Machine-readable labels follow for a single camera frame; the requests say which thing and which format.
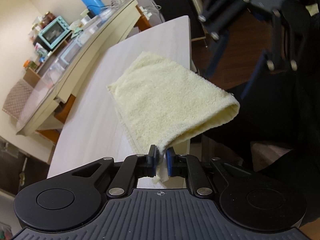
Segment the pale yellow towel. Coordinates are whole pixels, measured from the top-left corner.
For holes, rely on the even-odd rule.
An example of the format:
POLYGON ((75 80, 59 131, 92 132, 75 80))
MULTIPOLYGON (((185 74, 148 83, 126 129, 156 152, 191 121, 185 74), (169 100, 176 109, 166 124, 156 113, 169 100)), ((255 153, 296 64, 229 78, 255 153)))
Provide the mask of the pale yellow towel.
POLYGON ((145 51, 107 89, 133 152, 157 146, 155 183, 169 179, 168 148, 230 122, 240 109, 232 94, 175 61, 145 51))

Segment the cream dining table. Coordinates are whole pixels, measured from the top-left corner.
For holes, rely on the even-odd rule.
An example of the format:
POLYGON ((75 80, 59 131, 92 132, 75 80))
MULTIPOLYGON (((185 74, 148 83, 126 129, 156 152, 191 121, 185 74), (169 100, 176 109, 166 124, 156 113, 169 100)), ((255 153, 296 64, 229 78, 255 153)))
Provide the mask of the cream dining table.
POLYGON ((106 10, 85 25, 44 72, 27 99, 17 122, 17 133, 29 136, 42 130, 60 129, 63 121, 54 112, 76 96, 97 57, 125 40, 142 18, 137 0, 106 10))

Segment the quilted pink chair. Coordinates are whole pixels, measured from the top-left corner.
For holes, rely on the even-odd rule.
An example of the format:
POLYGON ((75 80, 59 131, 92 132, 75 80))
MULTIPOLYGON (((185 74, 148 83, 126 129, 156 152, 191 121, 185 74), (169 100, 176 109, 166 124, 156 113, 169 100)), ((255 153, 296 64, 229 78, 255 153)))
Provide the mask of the quilted pink chair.
POLYGON ((18 120, 32 91, 33 87, 24 79, 20 79, 9 91, 2 111, 18 120))

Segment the wooden shelf riser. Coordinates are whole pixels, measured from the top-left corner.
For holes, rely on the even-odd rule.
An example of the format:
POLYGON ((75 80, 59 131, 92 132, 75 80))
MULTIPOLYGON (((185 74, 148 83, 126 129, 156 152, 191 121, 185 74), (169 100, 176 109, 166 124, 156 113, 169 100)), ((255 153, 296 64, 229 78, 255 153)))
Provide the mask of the wooden shelf riser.
POLYGON ((64 51, 64 49, 69 45, 71 41, 65 40, 61 42, 52 52, 51 54, 45 59, 43 63, 37 68, 37 70, 32 70, 28 68, 25 71, 23 76, 23 80, 29 83, 31 86, 35 86, 41 77, 44 75, 46 70, 49 69, 50 65, 58 58, 59 54, 64 51))

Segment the orange lid jar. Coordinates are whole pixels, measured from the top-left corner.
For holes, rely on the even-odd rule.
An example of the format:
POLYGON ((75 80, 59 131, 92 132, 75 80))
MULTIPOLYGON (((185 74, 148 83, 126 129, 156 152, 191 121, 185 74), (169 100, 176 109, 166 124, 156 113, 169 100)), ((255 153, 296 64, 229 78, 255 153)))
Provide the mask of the orange lid jar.
POLYGON ((33 71, 37 70, 37 68, 38 68, 38 65, 32 60, 25 61, 23 66, 25 69, 32 69, 33 71))

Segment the teal toaster oven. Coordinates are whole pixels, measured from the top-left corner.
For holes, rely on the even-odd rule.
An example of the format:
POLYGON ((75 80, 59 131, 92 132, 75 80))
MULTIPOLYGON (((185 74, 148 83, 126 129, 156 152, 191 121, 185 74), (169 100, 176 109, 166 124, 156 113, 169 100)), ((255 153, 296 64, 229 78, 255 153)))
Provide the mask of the teal toaster oven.
POLYGON ((69 24, 57 16, 39 32, 38 37, 48 48, 54 49, 69 33, 69 24))

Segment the red jar on oven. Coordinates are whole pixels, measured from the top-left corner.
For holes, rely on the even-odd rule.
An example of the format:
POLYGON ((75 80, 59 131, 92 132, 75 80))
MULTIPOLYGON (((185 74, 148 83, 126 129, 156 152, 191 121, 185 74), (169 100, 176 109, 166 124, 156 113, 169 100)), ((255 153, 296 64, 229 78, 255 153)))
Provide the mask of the red jar on oven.
POLYGON ((56 16, 48 11, 47 13, 45 13, 45 15, 43 15, 43 18, 42 18, 42 24, 44 26, 47 26, 49 23, 51 23, 54 19, 56 19, 56 16))

